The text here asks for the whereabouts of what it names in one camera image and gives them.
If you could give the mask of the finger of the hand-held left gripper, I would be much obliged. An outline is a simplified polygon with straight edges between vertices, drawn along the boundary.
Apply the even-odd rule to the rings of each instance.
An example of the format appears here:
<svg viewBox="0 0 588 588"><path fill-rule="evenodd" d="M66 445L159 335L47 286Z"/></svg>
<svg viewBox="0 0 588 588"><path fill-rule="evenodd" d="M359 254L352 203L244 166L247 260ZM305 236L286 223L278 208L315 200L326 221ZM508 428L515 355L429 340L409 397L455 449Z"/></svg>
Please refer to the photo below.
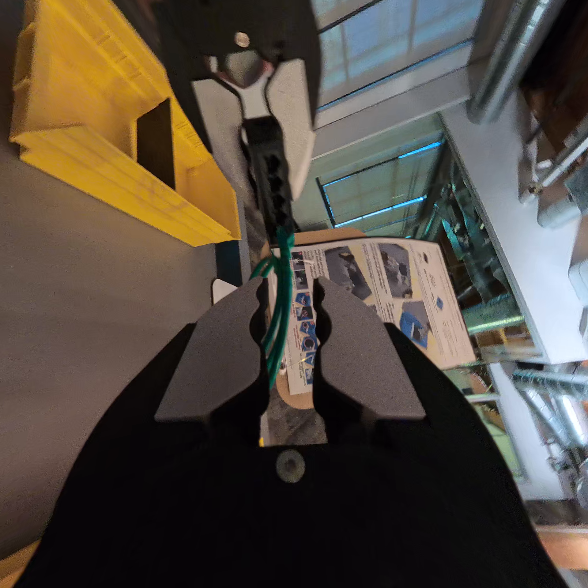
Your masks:
<svg viewBox="0 0 588 588"><path fill-rule="evenodd" d="M239 98L213 79L192 82L212 157L248 208L257 208L243 141L243 116Z"/></svg>
<svg viewBox="0 0 588 588"><path fill-rule="evenodd" d="M281 63L269 79L266 97L282 128L292 199L297 201L310 170L316 136L304 62L293 59Z"/></svg>

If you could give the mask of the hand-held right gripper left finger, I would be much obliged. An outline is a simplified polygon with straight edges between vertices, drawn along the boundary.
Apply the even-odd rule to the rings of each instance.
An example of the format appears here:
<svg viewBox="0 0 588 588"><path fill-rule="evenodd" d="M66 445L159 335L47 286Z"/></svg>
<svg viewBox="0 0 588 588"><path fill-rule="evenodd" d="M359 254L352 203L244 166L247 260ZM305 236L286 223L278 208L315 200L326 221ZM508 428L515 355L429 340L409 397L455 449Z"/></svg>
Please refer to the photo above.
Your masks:
<svg viewBox="0 0 588 588"><path fill-rule="evenodd" d="M254 277L196 322L155 412L162 424L201 423L215 434L260 435L269 402L263 337L268 280Z"/></svg>

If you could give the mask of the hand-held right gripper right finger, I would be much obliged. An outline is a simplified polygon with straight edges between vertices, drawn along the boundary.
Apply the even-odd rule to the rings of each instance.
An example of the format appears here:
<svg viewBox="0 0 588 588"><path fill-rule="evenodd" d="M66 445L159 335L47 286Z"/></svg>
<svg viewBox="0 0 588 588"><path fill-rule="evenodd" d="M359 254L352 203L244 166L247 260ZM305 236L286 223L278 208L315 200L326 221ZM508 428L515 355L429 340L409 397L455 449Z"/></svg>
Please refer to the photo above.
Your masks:
<svg viewBox="0 0 588 588"><path fill-rule="evenodd" d="M378 314L326 277L313 282L319 348L313 404L327 433L364 433L426 412Z"/></svg>

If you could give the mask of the black ethernet switch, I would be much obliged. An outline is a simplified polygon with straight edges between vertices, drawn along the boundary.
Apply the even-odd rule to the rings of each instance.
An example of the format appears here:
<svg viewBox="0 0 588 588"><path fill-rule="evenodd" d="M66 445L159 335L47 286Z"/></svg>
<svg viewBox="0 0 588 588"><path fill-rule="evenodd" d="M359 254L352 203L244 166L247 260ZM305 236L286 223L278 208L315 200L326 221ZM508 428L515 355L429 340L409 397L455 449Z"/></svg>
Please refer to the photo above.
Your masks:
<svg viewBox="0 0 588 588"><path fill-rule="evenodd" d="M295 232L283 131L272 115L246 119L242 129L256 202L268 241L271 246L277 246L280 235L290 236Z"/></svg>

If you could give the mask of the yellow plastic bin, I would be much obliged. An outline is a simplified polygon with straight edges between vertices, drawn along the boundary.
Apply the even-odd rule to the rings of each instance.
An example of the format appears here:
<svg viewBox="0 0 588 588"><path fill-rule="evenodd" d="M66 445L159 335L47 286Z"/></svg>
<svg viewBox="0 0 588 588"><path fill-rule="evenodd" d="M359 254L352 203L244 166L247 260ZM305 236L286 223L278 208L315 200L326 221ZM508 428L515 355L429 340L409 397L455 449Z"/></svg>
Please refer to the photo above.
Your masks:
<svg viewBox="0 0 588 588"><path fill-rule="evenodd" d="M163 64L112 1L26 1L10 141L20 159L190 246L240 240L235 191ZM137 162L137 119L171 100L175 190Z"/></svg>
<svg viewBox="0 0 588 588"><path fill-rule="evenodd" d="M13 587L38 548L40 540L1 560L1 587Z"/></svg>

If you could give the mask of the black bin divider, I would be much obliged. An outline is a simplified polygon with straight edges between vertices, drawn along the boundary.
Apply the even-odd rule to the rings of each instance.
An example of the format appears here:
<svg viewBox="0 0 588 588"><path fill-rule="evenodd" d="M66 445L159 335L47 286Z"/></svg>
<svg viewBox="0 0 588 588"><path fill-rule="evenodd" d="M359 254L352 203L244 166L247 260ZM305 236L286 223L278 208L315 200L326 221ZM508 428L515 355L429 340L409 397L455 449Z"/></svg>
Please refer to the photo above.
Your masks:
<svg viewBox="0 0 588 588"><path fill-rule="evenodd" d="M137 119L137 162L175 190L172 112L169 98Z"/></svg>

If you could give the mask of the black flat pad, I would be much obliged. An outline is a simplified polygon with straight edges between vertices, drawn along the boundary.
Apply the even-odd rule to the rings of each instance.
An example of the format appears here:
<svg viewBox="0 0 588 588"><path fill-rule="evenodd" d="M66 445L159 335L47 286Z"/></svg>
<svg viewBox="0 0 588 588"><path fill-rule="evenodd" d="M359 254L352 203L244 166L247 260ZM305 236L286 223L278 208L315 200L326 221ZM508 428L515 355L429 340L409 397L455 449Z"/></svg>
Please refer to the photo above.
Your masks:
<svg viewBox="0 0 588 588"><path fill-rule="evenodd" d="M239 245L239 240L215 244L217 278L236 287L243 284Z"/></svg>

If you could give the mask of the printed instruction poster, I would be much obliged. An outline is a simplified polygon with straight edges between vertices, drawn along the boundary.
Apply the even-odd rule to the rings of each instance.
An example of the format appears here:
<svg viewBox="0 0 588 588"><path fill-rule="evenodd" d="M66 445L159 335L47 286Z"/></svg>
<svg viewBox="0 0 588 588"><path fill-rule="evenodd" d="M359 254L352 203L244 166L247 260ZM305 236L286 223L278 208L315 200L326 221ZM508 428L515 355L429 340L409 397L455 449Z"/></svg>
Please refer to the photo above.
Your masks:
<svg viewBox="0 0 588 588"><path fill-rule="evenodd" d="M325 277L397 327L443 370L473 364L476 355L445 258L437 243L358 238L295 246L290 254L292 298L285 346L287 388L309 398L313 385L317 313L313 280Z"/></svg>

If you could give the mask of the silver spiral ventilation duct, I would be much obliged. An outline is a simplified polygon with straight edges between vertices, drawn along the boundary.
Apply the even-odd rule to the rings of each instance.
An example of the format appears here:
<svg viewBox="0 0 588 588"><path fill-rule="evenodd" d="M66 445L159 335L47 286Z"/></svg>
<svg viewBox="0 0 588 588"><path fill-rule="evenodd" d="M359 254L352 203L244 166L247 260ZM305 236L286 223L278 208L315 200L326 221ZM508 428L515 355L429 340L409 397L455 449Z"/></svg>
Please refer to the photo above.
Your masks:
<svg viewBox="0 0 588 588"><path fill-rule="evenodd" d="M516 1L467 106L470 122L494 122L539 51L565 1Z"/></svg>

